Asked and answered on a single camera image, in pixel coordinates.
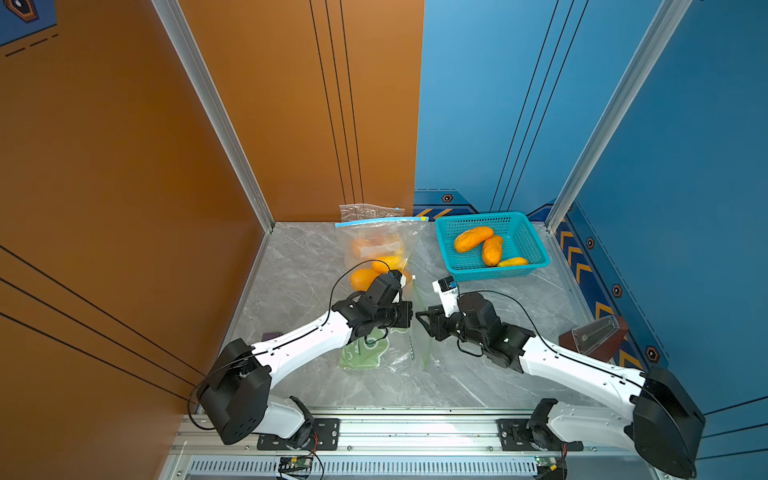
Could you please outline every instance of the gray marble floor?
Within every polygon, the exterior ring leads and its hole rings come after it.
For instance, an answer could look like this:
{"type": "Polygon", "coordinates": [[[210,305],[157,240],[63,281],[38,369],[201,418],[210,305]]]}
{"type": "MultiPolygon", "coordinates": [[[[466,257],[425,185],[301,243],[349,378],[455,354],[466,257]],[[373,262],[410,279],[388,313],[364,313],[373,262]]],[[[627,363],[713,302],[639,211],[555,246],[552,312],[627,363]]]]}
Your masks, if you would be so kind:
{"type": "MultiPolygon", "coordinates": [[[[540,235],[545,231],[536,225],[540,235]]],[[[559,252],[550,252],[550,256],[559,252]]],[[[520,278],[464,282],[462,292],[497,290],[518,299],[544,337],[557,337],[587,322],[569,295],[568,278],[554,263],[520,278]]],[[[278,223],[275,226],[252,290],[230,332],[246,343],[263,333],[289,332],[328,309],[330,289],[345,271],[344,257],[333,223],[278,223]]],[[[409,261],[415,274],[414,309],[439,304],[432,281],[447,276],[434,224],[430,224],[409,261]]],[[[351,293],[342,281],[334,300],[351,293]]],[[[488,294],[503,321],[531,328],[511,300],[488,294]]],[[[423,328],[414,321],[412,329],[423,328]]],[[[378,369],[357,371],[338,367],[340,351],[328,352],[287,376],[275,386],[278,396],[297,396],[308,406],[430,406],[532,409],[539,399],[557,398],[578,405],[594,402],[559,384],[501,369],[456,349],[455,340],[428,340],[429,367],[412,360],[409,334],[392,333],[390,349],[378,369]]],[[[417,345],[416,355],[426,348],[417,345]]]]}

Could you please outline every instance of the blue plastic basket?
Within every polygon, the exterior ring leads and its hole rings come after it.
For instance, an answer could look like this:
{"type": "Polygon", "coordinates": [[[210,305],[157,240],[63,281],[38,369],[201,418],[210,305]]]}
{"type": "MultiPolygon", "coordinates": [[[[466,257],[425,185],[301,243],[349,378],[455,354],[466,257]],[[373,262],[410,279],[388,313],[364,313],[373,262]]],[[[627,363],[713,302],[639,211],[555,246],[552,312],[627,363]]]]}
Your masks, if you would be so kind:
{"type": "Polygon", "coordinates": [[[520,212],[499,214],[456,215],[435,220],[437,241],[445,266],[457,282],[507,276],[524,276],[549,265],[549,255],[528,218],[520,212]],[[456,237],[475,227],[491,227],[504,239],[502,261],[524,257],[528,265],[486,266],[482,261],[482,243],[467,253],[453,247],[456,237]]]}

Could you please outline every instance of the black stripe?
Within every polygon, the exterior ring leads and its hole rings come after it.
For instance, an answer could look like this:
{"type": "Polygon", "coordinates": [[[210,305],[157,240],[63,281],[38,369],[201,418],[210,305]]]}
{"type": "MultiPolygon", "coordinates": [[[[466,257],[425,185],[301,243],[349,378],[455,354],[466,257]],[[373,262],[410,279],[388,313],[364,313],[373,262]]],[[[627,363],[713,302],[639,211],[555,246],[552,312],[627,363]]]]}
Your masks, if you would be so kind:
{"type": "Polygon", "coordinates": [[[547,100],[547,106],[544,108],[544,113],[541,114],[541,120],[538,122],[536,135],[534,135],[533,141],[531,142],[531,148],[528,149],[528,155],[525,156],[525,162],[523,162],[523,168],[520,170],[520,176],[518,177],[518,182],[515,185],[515,189],[512,191],[512,197],[509,199],[509,204],[507,204],[507,211],[509,211],[509,207],[512,205],[512,201],[515,199],[515,194],[518,192],[518,187],[520,186],[520,180],[523,178],[523,173],[525,172],[525,166],[528,165],[528,159],[531,157],[533,146],[536,143],[536,138],[538,138],[538,132],[541,130],[541,124],[544,123],[544,117],[547,115],[547,110],[549,109],[549,102],[552,101],[552,95],[554,95],[554,90],[555,88],[558,87],[558,82],[560,81],[560,75],[563,73],[563,67],[565,66],[565,62],[568,60],[568,54],[571,53],[571,47],[574,44],[574,39],[576,39],[578,28],[579,26],[581,26],[581,20],[584,18],[584,12],[587,11],[587,5],[589,5],[589,0],[587,0],[587,3],[584,4],[584,9],[581,10],[581,17],[579,17],[578,23],[576,24],[576,30],[574,30],[574,36],[571,37],[571,44],[568,46],[568,50],[565,52],[565,58],[563,58],[563,64],[560,65],[560,71],[558,72],[558,77],[554,80],[554,86],[552,87],[552,92],[550,92],[549,94],[549,100],[547,100]]]}
{"type": "Polygon", "coordinates": [[[20,51],[24,51],[24,50],[26,50],[26,49],[27,49],[26,47],[21,47],[21,48],[20,48],[20,49],[18,49],[18,50],[14,50],[14,51],[12,51],[11,53],[7,53],[7,54],[5,54],[5,56],[6,56],[6,57],[10,57],[11,55],[13,55],[13,54],[16,54],[16,53],[19,53],[20,51]]]}
{"type": "Polygon", "coordinates": [[[52,276],[48,275],[46,272],[44,272],[44,271],[40,270],[39,268],[37,268],[36,266],[32,265],[32,264],[31,264],[31,263],[29,263],[27,260],[24,260],[24,259],[23,259],[23,258],[21,258],[19,255],[16,255],[15,253],[11,252],[9,249],[5,248],[5,247],[4,247],[4,246],[2,246],[2,245],[0,245],[0,249],[4,250],[6,253],[10,254],[12,257],[14,257],[16,260],[18,260],[18,261],[22,262],[24,265],[26,265],[26,266],[28,266],[28,267],[32,268],[32,269],[33,269],[35,272],[37,272],[37,273],[40,273],[42,276],[44,276],[45,278],[49,279],[51,282],[55,283],[56,285],[59,285],[59,286],[60,286],[61,288],[63,288],[64,290],[67,290],[69,293],[71,293],[72,295],[76,296],[76,297],[77,297],[77,298],[79,298],[80,300],[82,300],[82,301],[86,302],[88,305],[90,305],[90,306],[94,307],[94,308],[95,308],[96,310],[98,310],[99,312],[102,312],[104,315],[106,315],[106,316],[108,316],[109,318],[113,319],[115,322],[117,322],[117,323],[120,323],[122,326],[124,326],[125,328],[129,329],[131,332],[133,332],[133,333],[135,333],[136,335],[139,335],[141,338],[143,338],[143,339],[147,340],[149,343],[151,343],[152,345],[156,346],[158,349],[160,349],[160,350],[164,351],[164,352],[165,352],[165,353],[167,353],[168,355],[170,355],[170,356],[174,357],[174,358],[175,358],[176,360],[178,360],[179,362],[182,362],[184,365],[186,365],[186,366],[190,367],[190,368],[191,368],[192,370],[194,370],[195,372],[197,372],[197,373],[200,373],[201,375],[205,375],[205,374],[204,374],[204,373],[202,373],[200,370],[198,370],[198,369],[194,368],[194,367],[193,367],[192,365],[190,365],[189,363],[187,363],[187,362],[183,361],[183,360],[182,360],[182,359],[180,359],[179,357],[175,356],[173,353],[171,353],[171,352],[167,351],[166,349],[164,349],[163,347],[159,346],[158,344],[156,344],[156,343],[155,343],[155,342],[153,342],[152,340],[148,339],[146,336],[144,336],[144,335],[140,334],[140,333],[139,333],[139,332],[137,332],[135,329],[133,329],[133,328],[129,327],[128,325],[126,325],[125,323],[121,322],[121,321],[120,321],[120,320],[118,320],[118,319],[117,319],[115,316],[113,316],[113,315],[110,315],[110,314],[109,314],[109,313],[107,313],[107,312],[106,312],[104,309],[102,309],[102,308],[99,308],[99,307],[98,307],[98,306],[96,306],[96,305],[95,305],[93,302],[91,302],[90,300],[87,300],[87,299],[86,299],[84,296],[80,295],[79,293],[75,292],[73,289],[71,289],[71,288],[69,288],[68,286],[64,285],[62,282],[59,282],[59,281],[58,281],[58,280],[56,280],[54,277],[52,277],[52,276]]]}
{"type": "Polygon", "coordinates": [[[104,359],[100,359],[100,358],[99,358],[99,357],[97,357],[96,355],[91,355],[90,353],[86,352],[86,351],[85,351],[85,350],[83,350],[83,349],[79,349],[78,347],[76,347],[76,346],[74,346],[74,345],[71,345],[71,344],[69,344],[69,343],[66,343],[64,340],[59,340],[58,338],[54,337],[53,335],[48,335],[46,332],[43,332],[42,330],[38,330],[38,329],[34,328],[34,327],[33,327],[33,326],[31,326],[31,325],[27,325],[26,323],[22,322],[21,320],[17,320],[17,319],[15,319],[15,318],[13,318],[12,316],[9,316],[9,315],[5,315],[3,312],[0,312],[0,316],[4,316],[5,318],[7,318],[7,319],[11,320],[12,322],[16,322],[16,323],[18,323],[18,324],[19,324],[19,325],[21,325],[21,326],[25,326],[25,327],[27,327],[28,329],[32,330],[33,332],[37,332],[37,333],[39,333],[39,334],[41,334],[41,335],[43,335],[43,336],[47,336],[47,337],[48,337],[49,339],[51,339],[51,340],[54,340],[54,341],[56,341],[56,342],[59,342],[59,343],[60,343],[60,344],[62,344],[62,345],[66,345],[66,346],[68,346],[69,348],[71,348],[71,349],[73,349],[73,350],[77,350],[78,352],[80,352],[80,353],[83,353],[84,355],[90,356],[92,359],[98,360],[99,362],[102,362],[102,363],[106,363],[107,365],[109,365],[110,367],[112,367],[112,368],[114,368],[114,369],[118,369],[118,370],[120,370],[121,372],[123,372],[123,373],[127,373],[128,375],[130,375],[130,376],[134,377],[135,379],[139,379],[139,380],[141,380],[142,382],[148,383],[148,384],[152,385],[153,387],[159,388],[160,390],[162,390],[162,391],[164,391],[164,392],[168,392],[168,393],[170,393],[172,396],[175,396],[175,397],[177,397],[177,398],[179,398],[179,399],[182,399],[182,400],[184,400],[185,402],[187,401],[187,399],[185,399],[183,396],[181,396],[181,395],[178,395],[177,393],[173,393],[173,392],[171,392],[171,391],[170,391],[170,390],[168,390],[168,389],[164,389],[163,387],[159,386],[157,383],[152,383],[152,382],[150,382],[149,380],[146,380],[146,379],[143,379],[143,378],[141,378],[140,376],[136,375],[135,373],[131,373],[131,372],[128,372],[126,369],[122,369],[122,368],[120,368],[119,366],[117,366],[117,365],[115,365],[115,364],[113,364],[113,363],[109,363],[107,360],[104,360],[104,359]]]}
{"type": "Polygon", "coordinates": [[[352,186],[352,202],[356,202],[357,200],[355,199],[355,182],[352,181],[352,165],[349,162],[349,143],[346,141],[346,125],[344,124],[344,108],[341,106],[341,87],[339,86],[339,71],[336,69],[336,49],[333,47],[333,30],[331,30],[331,14],[330,12],[328,12],[328,0],[326,0],[326,17],[328,19],[328,35],[331,38],[331,54],[333,55],[333,73],[336,75],[336,92],[339,94],[339,111],[341,112],[341,130],[342,132],[344,132],[344,145],[346,146],[346,167],[349,170],[349,185],[352,186]]]}
{"type": "Polygon", "coordinates": [[[728,430],[727,432],[713,433],[711,435],[705,435],[705,436],[703,436],[701,438],[702,439],[708,439],[709,437],[717,437],[717,436],[720,436],[720,435],[726,435],[728,433],[743,432],[744,430],[759,429],[759,428],[765,427],[765,426],[768,426],[768,423],[761,423],[759,425],[752,425],[752,426],[748,426],[748,427],[742,427],[740,429],[728,430]]]}
{"type": "Polygon", "coordinates": [[[746,402],[737,403],[736,405],[731,405],[731,406],[728,406],[728,407],[723,407],[722,409],[713,410],[711,412],[705,413],[704,415],[711,415],[713,413],[724,412],[725,410],[735,409],[736,407],[741,407],[741,406],[744,406],[744,405],[749,405],[750,403],[759,402],[760,400],[765,400],[765,399],[768,399],[768,395],[761,396],[758,399],[747,400],[746,402]]]}
{"type": "MultiPolygon", "coordinates": [[[[541,54],[544,53],[544,46],[547,44],[547,37],[549,36],[549,29],[552,28],[552,21],[554,20],[554,13],[558,10],[558,5],[560,5],[560,0],[558,0],[554,4],[554,10],[552,10],[552,16],[549,18],[549,25],[547,26],[547,33],[544,35],[544,41],[541,43],[541,50],[538,51],[538,58],[536,59],[536,66],[533,68],[533,74],[531,74],[531,83],[528,84],[528,91],[525,92],[525,99],[523,100],[523,106],[520,109],[520,116],[518,117],[518,123],[515,125],[515,132],[512,134],[512,141],[509,142],[509,150],[507,150],[507,157],[504,160],[504,166],[502,167],[502,172],[498,175],[498,183],[496,184],[496,191],[493,193],[493,200],[491,200],[491,208],[488,209],[488,212],[490,213],[491,210],[493,210],[493,203],[496,201],[496,195],[498,194],[498,188],[502,184],[502,178],[504,177],[504,170],[507,167],[507,162],[509,161],[509,153],[512,152],[512,145],[515,142],[515,136],[518,134],[518,127],[520,127],[520,120],[523,118],[523,111],[525,110],[525,104],[528,103],[528,95],[531,93],[531,86],[533,85],[533,79],[536,76],[536,71],[538,70],[538,62],[541,60],[541,54]]],[[[515,167],[517,167],[518,164],[515,162],[514,167],[512,167],[512,173],[515,173],[515,167]]]]}
{"type": "Polygon", "coordinates": [[[352,126],[355,130],[355,149],[357,150],[357,174],[360,178],[360,197],[362,202],[366,202],[366,195],[362,191],[362,168],[360,167],[360,145],[357,143],[357,122],[355,122],[355,101],[352,97],[352,75],[349,73],[349,52],[346,49],[346,29],[344,28],[344,7],[339,0],[339,10],[341,10],[341,30],[344,33],[344,53],[346,55],[346,77],[349,80],[349,103],[352,105],[352,126]]]}
{"type": "Polygon", "coordinates": [[[312,13],[312,25],[315,28],[315,42],[317,43],[317,58],[320,59],[320,74],[323,76],[323,88],[326,90],[326,104],[328,105],[328,119],[331,121],[331,135],[333,136],[333,150],[336,151],[336,164],[339,166],[339,182],[341,183],[341,194],[346,203],[346,192],[344,191],[344,179],[341,175],[341,161],[339,161],[339,148],[336,146],[336,131],[333,129],[333,117],[331,116],[331,102],[328,99],[328,85],[326,85],[326,72],[323,70],[323,56],[320,54],[320,39],[317,38],[317,23],[315,23],[315,10],[310,2],[310,12],[312,13]]]}
{"type": "MultiPolygon", "coordinates": [[[[541,83],[541,88],[538,91],[538,97],[536,97],[536,103],[533,106],[533,113],[531,113],[531,120],[528,121],[528,126],[525,128],[525,135],[523,135],[523,140],[520,142],[520,149],[518,150],[518,156],[515,159],[515,165],[518,164],[518,161],[520,160],[520,153],[523,151],[523,145],[525,145],[525,139],[528,138],[528,132],[531,130],[531,124],[533,123],[533,117],[536,115],[536,108],[538,108],[538,102],[541,100],[541,94],[544,92],[544,87],[547,84],[547,78],[549,77],[549,71],[552,69],[552,64],[554,63],[554,57],[558,54],[558,49],[560,48],[560,40],[563,38],[563,33],[565,33],[565,27],[568,25],[568,19],[571,17],[571,10],[573,10],[574,2],[576,0],[571,0],[571,7],[568,8],[568,14],[565,16],[565,22],[563,22],[563,28],[560,30],[560,36],[558,37],[558,43],[554,45],[554,51],[552,52],[552,58],[549,61],[549,66],[547,67],[547,73],[544,75],[544,81],[541,83]]],[[[502,201],[498,205],[498,212],[502,211],[502,206],[504,206],[504,199],[507,197],[507,192],[509,191],[509,185],[512,183],[512,178],[515,176],[515,171],[513,170],[512,173],[509,175],[509,180],[507,180],[507,187],[504,189],[504,195],[502,196],[502,201]]]]}
{"type": "Polygon", "coordinates": [[[61,315],[63,315],[63,316],[65,316],[65,317],[69,318],[70,320],[72,320],[73,322],[77,323],[78,325],[84,326],[85,328],[89,329],[89,330],[90,330],[90,331],[92,331],[93,333],[97,333],[98,335],[100,335],[100,336],[104,337],[105,339],[109,340],[110,342],[114,343],[115,345],[117,345],[117,346],[120,346],[120,347],[122,347],[123,349],[126,349],[128,352],[131,352],[131,353],[133,353],[135,356],[137,356],[137,357],[139,357],[139,358],[141,358],[141,359],[147,360],[149,363],[151,363],[152,365],[156,366],[158,369],[164,370],[165,372],[168,372],[168,373],[170,373],[171,375],[175,376],[175,377],[176,377],[176,378],[178,378],[179,380],[182,380],[183,382],[189,383],[191,386],[194,386],[194,383],[192,383],[192,382],[189,382],[189,381],[187,381],[186,379],[183,379],[183,378],[181,378],[179,375],[176,375],[175,373],[171,372],[169,369],[166,369],[166,368],[164,368],[164,367],[162,367],[162,366],[159,366],[158,364],[156,364],[156,363],[155,363],[155,362],[153,362],[152,360],[148,359],[147,357],[145,357],[145,356],[141,355],[140,353],[137,353],[137,352],[135,352],[134,350],[131,350],[130,348],[128,348],[128,347],[126,347],[125,345],[123,345],[122,343],[118,342],[117,340],[114,340],[114,339],[110,338],[109,336],[106,336],[106,335],[104,335],[103,333],[101,333],[101,332],[99,332],[98,330],[96,330],[96,329],[94,329],[94,328],[92,328],[92,327],[90,327],[90,326],[88,326],[88,325],[84,324],[83,322],[81,322],[80,320],[78,320],[78,319],[74,318],[73,316],[71,316],[71,315],[68,315],[67,313],[64,313],[64,312],[62,312],[61,310],[59,310],[59,309],[58,309],[58,308],[56,308],[55,306],[52,306],[50,303],[46,303],[45,301],[43,301],[43,300],[40,300],[38,297],[36,297],[36,296],[32,295],[31,293],[29,293],[28,291],[26,291],[26,290],[22,289],[21,287],[19,287],[19,286],[16,286],[16,285],[14,285],[14,284],[13,284],[13,283],[11,283],[11,282],[8,282],[6,279],[4,279],[4,278],[3,278],[3,277],[1,277],[1,276],[0,276],[0,282],[3,282],[5,285],[8,285],[8,286],[10,286],[11,288],[13,288],[13,289],[16,289],[17,291],[19,291],[19,292],[21,292],[21,293],[24,293],[24,294],[25,294],[26,296],[28,296],[29,298],[31,298],[31,299],[33,299],[33,300],[35,300],[35,301],[37,301],[37,302],[39,302],[39,303],[41,303],[41,304],[45,305],[46,307],[48,307],[49,309],[53,310],[53,311],[54,311],[54,312],[56,312],[56,313],[60,313],[61,315]]]}
{"type": "Polygon", "coordinates": [[[708,460],[709,458],[732,457],[734,455],[745,455],[747,453],[758,453],[758,452],[768,452],[768,449],[746,450],[745,452],[736,452],[736,453],[723,453],[722,455],[711,455],[708,457],[697,458],[697,460],[708,460]]]}

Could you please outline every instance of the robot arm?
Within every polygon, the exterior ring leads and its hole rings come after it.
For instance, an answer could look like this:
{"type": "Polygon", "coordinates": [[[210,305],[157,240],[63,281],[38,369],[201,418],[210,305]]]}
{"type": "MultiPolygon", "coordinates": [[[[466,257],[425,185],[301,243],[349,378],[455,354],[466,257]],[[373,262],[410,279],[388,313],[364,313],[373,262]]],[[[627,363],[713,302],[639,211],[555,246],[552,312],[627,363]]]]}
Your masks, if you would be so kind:
{"type": "Polygon", "coordinates": [[[531,330],[503,323],[480,293],[459,296],[452,277],[433,286],[442,305],[415,314],[430,336],[473,343],[502,368],[554,380],[607,406],[542,399],[528,424],[532,443],[547,450],[574,441],[634,448],[666,473],[695,476],[704,417],[668,370],[642,372],[563,349],[531,330]]]}
{"type": "Polygon", "coordinates": [[[301,365],[369,335],[374,328],[408,328],[412,304],[399,301],[405,278],[397,270],[379,275],[366,292],[336,302],[318,319],[285,335],[246,345],[228,343],[197,399],[225,445],[251,432],[274,434],[294,448],[307,445],[313,417],[296,397],[270,390],[301,365]]]}

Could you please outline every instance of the clear plastic cover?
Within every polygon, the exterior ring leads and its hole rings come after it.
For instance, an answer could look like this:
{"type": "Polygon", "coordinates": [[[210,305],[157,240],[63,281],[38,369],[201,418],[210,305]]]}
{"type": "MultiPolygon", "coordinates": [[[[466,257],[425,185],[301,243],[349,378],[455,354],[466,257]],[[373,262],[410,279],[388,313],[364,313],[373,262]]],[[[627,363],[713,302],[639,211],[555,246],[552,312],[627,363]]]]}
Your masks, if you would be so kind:
{"type": "Polygon", "coordinates": [[[615,316],[609,315],[602,316],[594,322],[575,328],[571,333],[574,336],[576,350],[581,355],[589,355],[618,330],[618,320],[616,320],[615,316]]]}

